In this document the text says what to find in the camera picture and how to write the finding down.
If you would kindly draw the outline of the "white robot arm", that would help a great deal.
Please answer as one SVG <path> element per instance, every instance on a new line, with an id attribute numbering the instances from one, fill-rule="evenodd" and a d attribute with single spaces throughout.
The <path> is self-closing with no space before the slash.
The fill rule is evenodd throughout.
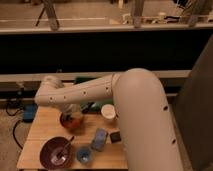
<path id="1" fill-rule="evenodd" d="M 73 86 L 46 76 L 35 102 L 65 112 L 72 104 L 109 98 L 118 115 L 129 171 L 184 171 L 163 85 L 149 70 L 129 69 Z"/>

